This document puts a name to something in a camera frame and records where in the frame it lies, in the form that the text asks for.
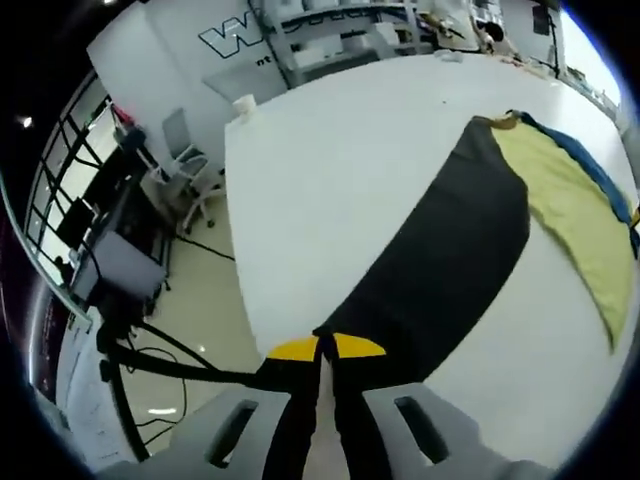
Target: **yellow cloth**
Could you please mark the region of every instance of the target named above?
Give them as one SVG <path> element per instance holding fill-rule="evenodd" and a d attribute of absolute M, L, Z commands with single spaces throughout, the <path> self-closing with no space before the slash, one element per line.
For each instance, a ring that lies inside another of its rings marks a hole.
<path fill-rule="evenodd" d="M 631 216 L 631 227 L 636 228 L 640 223 L 640 207 L 636 208 Z"/>
<path fill-rule="evenodd" d="M 629 227 L 551 138 L 519 121 L 511 129 L 494 126 L 492 132 L 507 164 L 527 184 L 533 215 L 567 250 L 589 288 L 614 348 L 631 296 Z"/>

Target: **white table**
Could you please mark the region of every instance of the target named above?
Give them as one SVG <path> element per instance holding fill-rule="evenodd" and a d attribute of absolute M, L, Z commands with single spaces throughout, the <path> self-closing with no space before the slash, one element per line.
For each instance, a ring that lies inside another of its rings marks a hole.
<path fill-rule="evenodd" d="M 630 198 L 614 124 L 568 86 L 496 59 L 387 60 L 325 77 L 226 130 L 240 285 L 264 355 L 309 334 L 351 292 L 473 115 L 524 110 L 580 140 Z M 498 298 L 427 380 L 508 457 L 555 467 L 601 412 L 627 356 L 638 278 L 615 354 L 582 280 L 532 222 Z"/>

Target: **white cup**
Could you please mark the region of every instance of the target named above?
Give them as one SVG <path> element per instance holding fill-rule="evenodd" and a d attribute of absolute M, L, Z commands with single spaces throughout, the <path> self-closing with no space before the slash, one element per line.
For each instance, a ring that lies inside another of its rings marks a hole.
<path fill-rule="evenodd" d="M 249 117 L 257 109 L 256 99 L 252 94 L 245 95 L 233 102 L 233 108 L 241 117 Z"/>

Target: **blue cloth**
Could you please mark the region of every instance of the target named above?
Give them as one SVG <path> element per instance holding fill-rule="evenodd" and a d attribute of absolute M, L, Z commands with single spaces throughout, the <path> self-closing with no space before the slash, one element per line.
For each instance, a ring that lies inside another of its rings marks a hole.
<path fill-rule="evenodd" d="M 582 170 L 589 175 L 602 190 L 609 203 L 611 203 L 611 209 L 618 218 L 619 221 L 629 226 L 631 246 L 633 248 L 633 254 L 638 258 L 638 247 L 640 247 L 640 235 L 634 228 L 631 227 L 631 212 L 629 211 L 629 205 L 627 204 L 624 195 L 618 190 L 615 183 L 609 178 L 609 175 L 602 169 L 602 167 L 594 160 L 591 154 L 587 151 L 582 144 L 573 137 L 570 137 L 566 133 L 559 132 L 552 128 L 545 127 L 536 122 L 531 115 L 526 112 L 515 112 L 520 119 L 527 125 L 530 125 L 537 129 L 539 132 L 544 133 L 550 137 L 556 145 L 564 149 L 571 158 L 573 158 Z"/>

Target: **office chair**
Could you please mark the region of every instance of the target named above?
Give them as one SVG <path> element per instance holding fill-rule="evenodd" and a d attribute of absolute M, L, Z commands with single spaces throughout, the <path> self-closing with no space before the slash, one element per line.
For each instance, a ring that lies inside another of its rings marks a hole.
<path fill-rule="evenodd" d="M 183 108 L 177 109 L 162 122 L 162 130 L 173 161 L 168 168 L 158 167 L 152 171 L 152 178 L 165 185 L 181 182 L 179 190 L 186 190 L 192 195 L 193 202 L 181 223 L 184 232 L 190 233 L 193 217 L 198 211 L 207 221 L 207 226 L 213 227 L 215 221 L 206 210 L 206 201 L 225 194 L 222 175 L 212 168 L 210 160 L 191 142 Z"/>

